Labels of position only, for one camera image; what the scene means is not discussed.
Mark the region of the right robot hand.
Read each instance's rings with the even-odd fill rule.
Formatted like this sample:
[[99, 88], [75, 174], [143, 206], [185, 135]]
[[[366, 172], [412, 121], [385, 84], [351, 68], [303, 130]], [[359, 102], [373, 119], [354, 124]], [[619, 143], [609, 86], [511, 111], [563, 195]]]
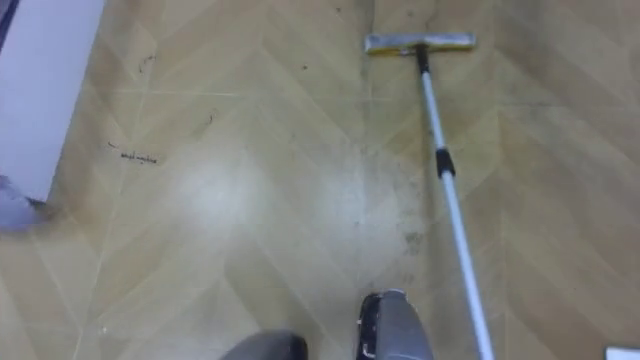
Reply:
[[640, 349], [608, 346], [605, 349], [605, 360], [640, 360]]

